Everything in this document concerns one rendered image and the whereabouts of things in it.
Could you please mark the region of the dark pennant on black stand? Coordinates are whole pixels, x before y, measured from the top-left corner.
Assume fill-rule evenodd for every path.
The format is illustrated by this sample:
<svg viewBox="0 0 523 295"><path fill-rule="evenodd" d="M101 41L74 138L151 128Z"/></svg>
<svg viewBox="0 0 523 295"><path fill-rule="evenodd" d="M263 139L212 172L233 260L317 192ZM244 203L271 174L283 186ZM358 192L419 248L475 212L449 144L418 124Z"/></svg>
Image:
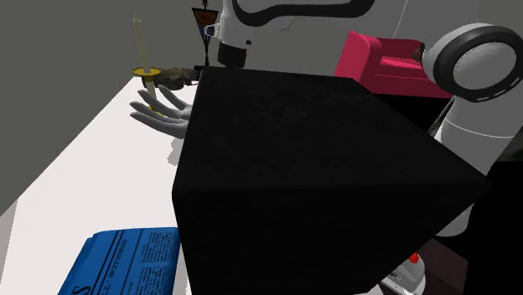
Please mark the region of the dark pennant on black stand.
<svg viewBox="0 0 523 295"><path fill-rule="evenodd" d="M209 0L200 0L202 8L192 8L194 19L198 25L200 37L205 46L205 66L209 66L209 46L210 36L206 34L205 28L207 26L215 24L215 21L219 15L216 10L208 9Z"/></svg>

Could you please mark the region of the white hand figure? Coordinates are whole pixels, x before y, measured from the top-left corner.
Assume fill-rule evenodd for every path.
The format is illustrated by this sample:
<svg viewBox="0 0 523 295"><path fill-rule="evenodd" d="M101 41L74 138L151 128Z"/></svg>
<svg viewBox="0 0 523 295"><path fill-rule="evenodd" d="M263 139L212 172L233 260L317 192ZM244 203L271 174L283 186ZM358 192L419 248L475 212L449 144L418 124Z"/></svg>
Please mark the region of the white hand figure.
<svg viewBox="0 0 523 295"><path fill-rule="evenodd" d="M180 100L164 85L159 86L159 90L173 105L173 108L165 106L146 90L139 90L137 93L153 110L139 101L132 101L130 106L134 109L134 112L130 114L130 117L158 132L184 139L189 125L192 105Z"/></svg>

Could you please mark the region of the beige candle with yellow holder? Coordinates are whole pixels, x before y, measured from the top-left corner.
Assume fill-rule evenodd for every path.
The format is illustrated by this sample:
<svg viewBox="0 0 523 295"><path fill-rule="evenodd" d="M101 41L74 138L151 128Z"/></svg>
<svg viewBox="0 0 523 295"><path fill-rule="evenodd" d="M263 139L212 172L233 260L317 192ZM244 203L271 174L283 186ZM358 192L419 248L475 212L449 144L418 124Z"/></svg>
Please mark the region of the beige candle with yellow holder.
<svg viewBox="0 0 523 295"><path fill-rule="evenodd" d="M161 70L159 68L151 67L149 60L148 60L148 52L147 52L147 46L145 42L144 33L142 30L142 22L141 19L137 16L137 13L134 13L132 24L134 27L134 32L136 36L137 41L137 47L140 55L140 60L142 63L142 66L140 68L136 68L133 73L135 75L140 76L143 78L143 81L145 82L145 87L148 91L148 93L156 99L156 91L155 86L153 83L153 78L161 73Z"/></svg>

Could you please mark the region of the blue printed book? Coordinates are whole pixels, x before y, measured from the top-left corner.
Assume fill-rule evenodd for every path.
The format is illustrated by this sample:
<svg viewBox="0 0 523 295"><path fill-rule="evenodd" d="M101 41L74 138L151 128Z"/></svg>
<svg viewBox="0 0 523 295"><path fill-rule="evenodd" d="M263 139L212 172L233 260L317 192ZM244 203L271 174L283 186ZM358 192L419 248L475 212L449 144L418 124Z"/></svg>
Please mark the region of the blue printed book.
<svg viewBox="0 0 523 295"><path fill-rule="evenodd" d="M57 295L172 295L179 249L176 227L95 233Z"/></svg>

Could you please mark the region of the large black box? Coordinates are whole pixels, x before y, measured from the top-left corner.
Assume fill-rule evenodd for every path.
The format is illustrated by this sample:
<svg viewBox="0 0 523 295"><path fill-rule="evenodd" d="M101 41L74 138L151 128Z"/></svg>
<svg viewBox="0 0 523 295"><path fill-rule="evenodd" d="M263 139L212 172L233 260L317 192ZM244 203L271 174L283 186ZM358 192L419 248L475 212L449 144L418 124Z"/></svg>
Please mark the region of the large black box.
<svg viewBox="0 0 523 295"><path fill-rule="evenodd" d="M206 67L173 208L193 295L355 295L489 187L354 80Z"/></svg>

